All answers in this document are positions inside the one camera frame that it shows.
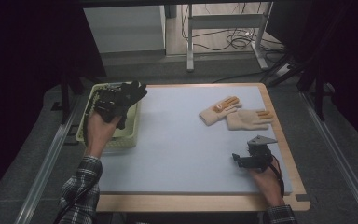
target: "plaid shirt sleeve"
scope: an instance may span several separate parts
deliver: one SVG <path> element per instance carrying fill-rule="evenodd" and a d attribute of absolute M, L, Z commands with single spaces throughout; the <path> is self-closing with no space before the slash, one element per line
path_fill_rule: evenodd
<path fill-rule="evenodd" d="M 76 173 L 62 186 L 60 208 L 63 209 L 93 181 L 96 184 L 65 213 L 60 223 L 88 224 L 93 222 L 100 196 L 98 181 L 102 172 L 103 167 L 98 158 L 92 156 L 83 158 Z"/>
<path fill-rule="evenodd" d="M 297 224 L 290 205 L 270 207 L 264 214 L 264 224 Z"/>

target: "metal rail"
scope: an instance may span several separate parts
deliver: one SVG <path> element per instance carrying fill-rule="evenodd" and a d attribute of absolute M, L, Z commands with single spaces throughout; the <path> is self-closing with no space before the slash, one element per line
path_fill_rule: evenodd
<path fill-rule="evenodd" d="M 327 144 L 327 147 L 328 147 L 329 151 L 331 152 L 339 171 L 342 173 L 354 198 L 358 202 L 358 178 L 356 177 L 356 174 L 354 173 L 350 164 L 348 163 L 347 159 L 345 158 L 345 155 L 342 153 L 334 136 L 330 133 L 327 125 L 323 121 L 321 121 L 319 119 L 319 116 L 315 113 L 315 111 L 313 109 L 314 108 L 313 102 L 310 99 L 310 97 L 304 92 L 301 92 L 300 96 L 303 98 L 304 102 L 306 103 L 307 108 L 310 112 L 310 115 L 311 115 L 313 121 L 315 122 L 316 127 L 317 127 L 318 131 L 320 132 L 322 138 L 324 139 L 325 143 Z"/>
<path fill-rule="evenodd" d="M 16 218 L 15 224 L 27 224 L 31 221 L 32 216 L 34 215 L 34 210 L 36 209 L 39 200 L 42 196 L 43 190 L 48 182 L 48 177 L 51 174 L 51 171 L 54 167 L 55 161 L 60 154 L 62 145 L 65 141 L 65 137 L 69 132 L 72 121 L 76 116 L 76 113 L 79 110 L 80 105 L 80 96 L 74 96 L 74 100 L 72 102 L 72 112 L 69 115 L 67 121 L 60 125 L 59 130 L 57 131 L 54 139 L 48 149 L 48 153 L 43 160 L 43 163 L 37 173 L 36 178 L 34 179 L 34 183 L 28 192 L 27 197 L 25 198 L 24 203 L 22 204 L 22 208 L 19 212 L 19 215 Z"/>

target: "black glove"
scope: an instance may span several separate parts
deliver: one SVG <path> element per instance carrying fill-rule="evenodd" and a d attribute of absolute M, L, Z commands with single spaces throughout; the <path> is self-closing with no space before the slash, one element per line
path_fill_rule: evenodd
<path fill-rule="evenodd" d="M 122 83 L 118 88 L 103 90 L 95 104 L 97 111 L 105 122 L 110 122 L 115 116 L 122 116 L 117 127 L 125 129 L 127 112 L 131 106 L 146 96 L 146 85 L 140 85 L 138 81 L 131 84 Z"/>

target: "metal stand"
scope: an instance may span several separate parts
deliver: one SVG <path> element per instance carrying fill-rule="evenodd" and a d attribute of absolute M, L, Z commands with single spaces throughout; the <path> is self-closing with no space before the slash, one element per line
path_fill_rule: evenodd
<path fill-rule="evenodd" d="M 259 28 L 256 40 L 252 41 L 251 45 L 260 68 L 267 70 L 268 66 L 261 54 L 260 42 L 266 29 L 271 6 L 272 3 L 269 2 L 263 14 L 193 16 L 193 7 L 188 5 L 187 72 L 194 71 L 193 30 L 227 28 Z"/>

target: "green basket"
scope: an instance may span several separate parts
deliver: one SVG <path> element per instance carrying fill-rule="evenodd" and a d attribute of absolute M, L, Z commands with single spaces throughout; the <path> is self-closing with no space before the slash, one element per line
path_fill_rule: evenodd
<path fill-rule="evenodd" d="M 117 83 L 104 83 L 104 84 L 96 84 L 92 87 L 91 93 L 89 95 L 89 101 L 86 105 L 86 108 L 89 107 L 90 98 L 92 94 L 97 90 L 103 90 L 107 88 L 117 87 L 119 84 Z M 106 144 L 106 147 L 109 148 L 128 148 L 135 147 L 138 137 L 138 122 L 139 122 L 139 110 L 140 110 L 141 101 L 130 107 L 127 113 L 126 119 L 126 128 L 123 130 L 116 129 L 114 135 L 112 136 L 112 140 Z M 82 142 L 84 144 L 83 138 L 83 122 L 86 114 L 86 109 L 83 113 L 83 117 L 80 121 L 79 128 L 76 134 L 76 140 Z"/>

